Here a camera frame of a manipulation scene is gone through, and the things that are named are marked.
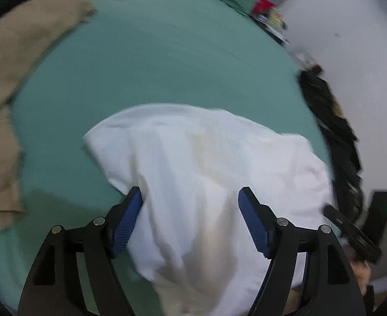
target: teal sheet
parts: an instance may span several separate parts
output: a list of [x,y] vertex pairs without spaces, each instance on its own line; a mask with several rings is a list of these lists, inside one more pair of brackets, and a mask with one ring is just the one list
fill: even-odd
[[[98,12],[54,46],[13,103],[28,214],[0,234],[0,299],[12,308],[53,225],[86,225],[119,202],[82,141],[115,112],[151,102],[223,108],[303,135],[328,163],[295,64],[251,20],[219,0],[93,1]],[[137,315],[161,315],[129,256],[115,267]]]

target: red object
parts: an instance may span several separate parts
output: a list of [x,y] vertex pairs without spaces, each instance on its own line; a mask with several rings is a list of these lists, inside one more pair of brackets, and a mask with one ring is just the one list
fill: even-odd
[[272,2],[268,0],[258,0],[252,9],[252,14],[262,14],[272,7],[275,7],[275,4]]

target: beige cloth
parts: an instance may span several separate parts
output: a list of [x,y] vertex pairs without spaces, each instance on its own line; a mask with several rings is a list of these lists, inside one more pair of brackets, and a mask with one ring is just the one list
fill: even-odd
[[45,50],[94,11],[91,0],[28,0],[0,19],[0,231],[24,213],[7,100]]

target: silver rivet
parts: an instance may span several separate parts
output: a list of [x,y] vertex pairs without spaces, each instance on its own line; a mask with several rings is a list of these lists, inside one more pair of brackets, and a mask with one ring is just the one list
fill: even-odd
[[329,234],[331,232],[331,227],[327,225],[322,225],[321,226],[321,231],[325,234]]
[[287,219],[285,219],[284,217],[279,217],[279,218],[277,219],[277,224],[278,224],[279,226],[285,227],[285,226],[287,226],[287,225],[289,224],[289,221],[287,221]]
[[61,232],[61,226],[54,226],[54,227],[51,229],[51,232],[52,232],[53,234],[60,233],[60,232]]
[[96,217],[93,221],[93,223],[96,225],[96,226],[101,226],[104,224],[104,222],[106,222],[106,219],[104,217]]

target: white cloth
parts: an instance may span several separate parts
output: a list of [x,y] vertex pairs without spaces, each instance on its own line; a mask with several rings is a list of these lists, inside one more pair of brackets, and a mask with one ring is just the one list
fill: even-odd
[[[238,316],[252,305],[269,260],[239,211],[242,187],[300,227],[324,223],[320,208],[331,202],[326,166],[305,138],[224,110],[136,106],[84,139],[110,184],[141,189],[128,249],[167,316]],[[299,255],[293,284],[303,269]]]

